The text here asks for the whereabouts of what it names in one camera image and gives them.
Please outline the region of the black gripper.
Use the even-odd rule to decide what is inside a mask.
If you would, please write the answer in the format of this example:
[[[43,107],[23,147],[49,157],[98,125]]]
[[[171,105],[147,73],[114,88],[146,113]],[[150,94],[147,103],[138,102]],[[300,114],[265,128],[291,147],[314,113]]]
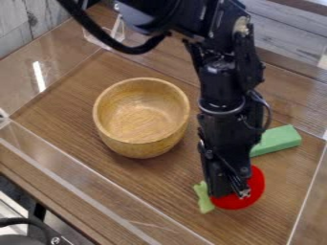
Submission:
[[[222,114],[201,111],[197,119],[198,151],[210,195],[222,198],[234,193],[241,200],[250,198],[251,150],[265,132],[263,109]]]

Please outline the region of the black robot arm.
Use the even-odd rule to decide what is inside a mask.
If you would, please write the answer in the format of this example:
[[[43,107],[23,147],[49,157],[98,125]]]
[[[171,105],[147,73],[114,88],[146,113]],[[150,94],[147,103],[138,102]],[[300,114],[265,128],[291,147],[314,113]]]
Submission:
[[[201,84],[198,151],[209,194],[250,198],[251,150],[271,111],[255,91],[265,64],[247,7],[239,0],[117,0],[117,5],[138,32],[183,35]]]

